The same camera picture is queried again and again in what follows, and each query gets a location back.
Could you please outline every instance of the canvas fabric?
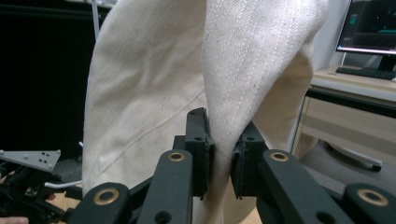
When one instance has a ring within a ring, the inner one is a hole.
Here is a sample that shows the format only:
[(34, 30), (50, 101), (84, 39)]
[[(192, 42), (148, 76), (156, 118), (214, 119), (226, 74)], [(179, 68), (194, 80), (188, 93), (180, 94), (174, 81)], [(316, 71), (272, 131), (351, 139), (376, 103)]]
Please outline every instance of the canvas fabric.
[(83, 188), (152, 176), (187, 113), (207, 108), (213, 174), (193, 223), (237, 223), (254, 207), (229, 184), (233, 148), (253, 120), (284, 149), (312, 77), (327, 0), (121, 0), (94, 48), (84, 123)]

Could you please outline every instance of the fabric fold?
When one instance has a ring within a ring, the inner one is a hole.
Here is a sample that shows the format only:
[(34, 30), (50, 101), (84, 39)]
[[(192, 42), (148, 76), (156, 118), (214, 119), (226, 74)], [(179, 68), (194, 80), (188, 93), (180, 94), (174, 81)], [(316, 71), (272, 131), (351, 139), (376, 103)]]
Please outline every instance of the fabric fold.
[(237, 223), (254, 207), (229, 185), (233, 147), (253, 119), (283, 149), (312, 77), (312, 38), (327, 0), (122, 0), (92, 56), (83, 188), (150, 177), (186, 115), (208, 109), (216, 150), (193, 223)]

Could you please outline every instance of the silver metal bracket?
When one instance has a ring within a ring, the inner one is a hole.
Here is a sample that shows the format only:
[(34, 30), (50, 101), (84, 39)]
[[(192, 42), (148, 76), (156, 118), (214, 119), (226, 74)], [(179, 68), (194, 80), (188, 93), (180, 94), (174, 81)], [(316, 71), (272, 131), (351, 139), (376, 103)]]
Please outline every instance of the silver metal bracket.
[(0, 150), (0, 160), (11, 161), (37, 170), (52, 172), (61, 157), (57, 151), (4, 151)]

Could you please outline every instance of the computer monitor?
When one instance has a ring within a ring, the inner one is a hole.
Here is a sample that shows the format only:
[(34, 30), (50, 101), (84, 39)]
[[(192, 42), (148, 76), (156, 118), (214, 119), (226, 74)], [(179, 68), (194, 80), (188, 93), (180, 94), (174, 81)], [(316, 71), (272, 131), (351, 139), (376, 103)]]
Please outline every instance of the computer monitor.
[(396, 0), (351, 0), (337, 51), (382, 56), (378, 70), (396, 64)]

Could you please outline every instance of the desk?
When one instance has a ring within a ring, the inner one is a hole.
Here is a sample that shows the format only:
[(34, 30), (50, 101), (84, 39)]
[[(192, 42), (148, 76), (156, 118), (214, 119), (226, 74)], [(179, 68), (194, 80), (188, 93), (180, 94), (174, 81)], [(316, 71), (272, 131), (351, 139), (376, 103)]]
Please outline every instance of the desk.
[(304, 98), (291, 153), (302, 158), (310, 135), (396, 165), (396, 83), (317, 71)]

